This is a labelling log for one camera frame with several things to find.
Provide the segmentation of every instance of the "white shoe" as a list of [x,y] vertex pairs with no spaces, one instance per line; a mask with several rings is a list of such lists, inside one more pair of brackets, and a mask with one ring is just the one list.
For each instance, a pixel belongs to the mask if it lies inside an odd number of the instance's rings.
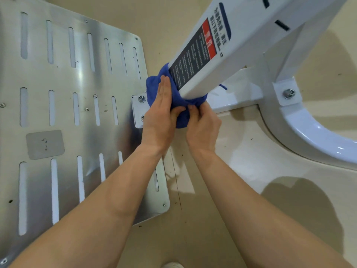
[[185,268],[178,262],[170,262],[162,266],[161,268]]

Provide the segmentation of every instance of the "cleaning rag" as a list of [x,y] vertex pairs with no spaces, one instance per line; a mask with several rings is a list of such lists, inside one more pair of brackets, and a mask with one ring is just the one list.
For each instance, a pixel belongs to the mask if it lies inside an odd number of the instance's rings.
[[181,95],[176,88],[176,84],[174,83],[170,75],[170,72],[168,71],[168,63],[167,63],[165,66],[162,67],[162,69],[158,73],[158,76],[150,76],[149,78],[146,79],[147,102],[149,103],[150,106],[154,103],[154,100],[156,98],[158,84],[161,82],[160,77],[162,75],[170,78],[171,90],[172,90],[171,109],[177,106],[186,107],[186,110],[181,112],[180,115],[177,117],[177,122],[176,122],[176,128],[178,129],[185,128],[187,127],[187,124],[190,119],[190,113],[187,108],[187,105],[188,104],[195,105],[198,108],[202,103],[206,101],[207,94],[201,98],[191,99],[191,100],[185,100],[181,98]]

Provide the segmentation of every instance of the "floor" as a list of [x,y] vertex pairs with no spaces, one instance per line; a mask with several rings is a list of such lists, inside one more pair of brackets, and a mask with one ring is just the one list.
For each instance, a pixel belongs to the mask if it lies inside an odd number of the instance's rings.
[[[169,62],[211,0],[48,0],[140,36],[147,71]],[[357,0],[349,0],[296,75],[327,128],[357,139]],[[256,106],[220,114],[217,154],[247,183],[357,266],[357,172],[302,158],[269,133]],[[164,159],[170,210],[132,228],[118,267],[245,267],[177,130]]]

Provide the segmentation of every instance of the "gray sticker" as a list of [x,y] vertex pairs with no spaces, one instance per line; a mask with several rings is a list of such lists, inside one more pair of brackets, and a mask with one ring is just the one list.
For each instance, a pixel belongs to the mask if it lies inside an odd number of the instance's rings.
[[26,142],[31,160],[58,156],[65,152],[61,130],[27,134]]

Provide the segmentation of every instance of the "person's right hand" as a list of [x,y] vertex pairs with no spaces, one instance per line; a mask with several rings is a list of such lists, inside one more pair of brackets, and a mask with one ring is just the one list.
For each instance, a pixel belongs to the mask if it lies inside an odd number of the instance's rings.
[[194,105],[188,105],[190,120],[187,125],[186,140],[191,153],[196,151],[215,151],[218,131],[222,121],[208,104],[204,102],[200,110]]

